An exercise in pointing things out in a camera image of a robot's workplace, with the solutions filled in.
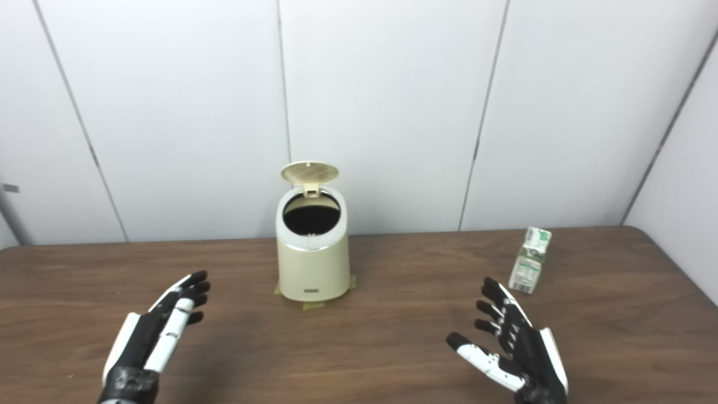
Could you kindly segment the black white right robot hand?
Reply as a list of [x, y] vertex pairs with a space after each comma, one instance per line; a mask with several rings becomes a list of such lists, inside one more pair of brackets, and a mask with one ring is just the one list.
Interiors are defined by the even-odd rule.
[[500, 282], [483, 279], [477, 309], [490, 320], [477, 319], [475, 328], [495, 337], [505, 355], [472, 343], [452, 332], [446, 343], [488, 379], [513, 393], [516, 403], [567, 403], [569, 383], [550, 328], [535, 328], [523, 307]]

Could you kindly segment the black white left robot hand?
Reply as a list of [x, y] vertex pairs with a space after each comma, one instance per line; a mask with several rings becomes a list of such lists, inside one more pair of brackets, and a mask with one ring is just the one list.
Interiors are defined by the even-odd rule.
[[144, 314], [125, 318], [102, 373], [98, 403], [154, 403], [160, 376], [185, 328], [204, 318], [211, 284], [205, 270], [191, 273], [169, 287]]

